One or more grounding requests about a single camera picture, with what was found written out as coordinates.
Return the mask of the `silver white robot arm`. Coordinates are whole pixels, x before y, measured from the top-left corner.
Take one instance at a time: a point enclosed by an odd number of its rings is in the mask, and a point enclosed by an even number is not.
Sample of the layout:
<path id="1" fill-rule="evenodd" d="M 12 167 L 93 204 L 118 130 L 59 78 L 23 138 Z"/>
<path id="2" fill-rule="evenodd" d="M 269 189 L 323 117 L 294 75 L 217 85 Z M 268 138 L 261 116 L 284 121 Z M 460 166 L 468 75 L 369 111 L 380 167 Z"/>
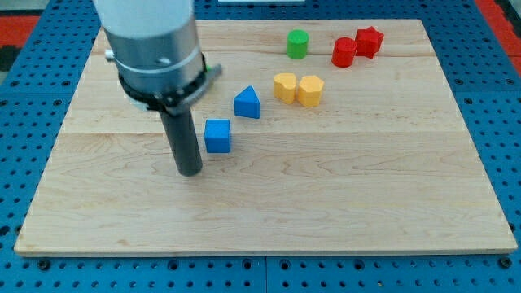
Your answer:
<path id="1" fill-rule="evenodd" d="M 221 75 L 207 68 L 192 0 L 95 0 L 106 59 L 130 98 L 152 111 L 188 112 Z"/>

